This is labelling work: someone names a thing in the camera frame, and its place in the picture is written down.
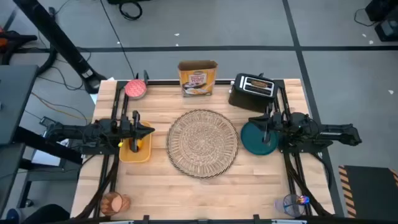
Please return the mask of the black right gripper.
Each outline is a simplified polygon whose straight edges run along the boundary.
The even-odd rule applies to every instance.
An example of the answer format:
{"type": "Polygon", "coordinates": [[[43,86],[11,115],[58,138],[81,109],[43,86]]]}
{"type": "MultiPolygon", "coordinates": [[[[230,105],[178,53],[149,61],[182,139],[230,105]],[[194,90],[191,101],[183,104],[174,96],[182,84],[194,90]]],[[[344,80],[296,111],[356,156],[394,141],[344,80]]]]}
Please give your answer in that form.
{"type": "Polygon", "coordinates": [[[249,122],[253,124],[265,125],[263,142],[266,144],[271,140],[271,131],[281,131],[283,128],[282,113],[280,110],[272,111],[273,106],[267,105],[263,115],[249,118],[249,122]]]}

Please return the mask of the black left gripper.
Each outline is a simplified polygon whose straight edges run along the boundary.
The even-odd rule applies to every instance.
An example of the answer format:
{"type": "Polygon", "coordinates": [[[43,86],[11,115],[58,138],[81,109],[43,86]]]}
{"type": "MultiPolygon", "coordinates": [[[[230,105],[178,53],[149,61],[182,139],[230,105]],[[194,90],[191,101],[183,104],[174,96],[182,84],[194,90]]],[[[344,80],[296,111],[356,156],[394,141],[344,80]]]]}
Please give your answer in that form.
{"type": "Polygon", "coordinates": [[[139,135],[137,133],[137,125],[139,118],[139,113],[137,111],[132,112],[133,119],[130,120],[125,112],[122,112],[121,120],[120,120],[120,130],[121,137],[123,139],[131,140],[130,150],[132,152],[138,152],[138,140],[144,138],[145,136],[153,133],[155,129],[148,122],[140,122],[139,123],[139,135]]]}

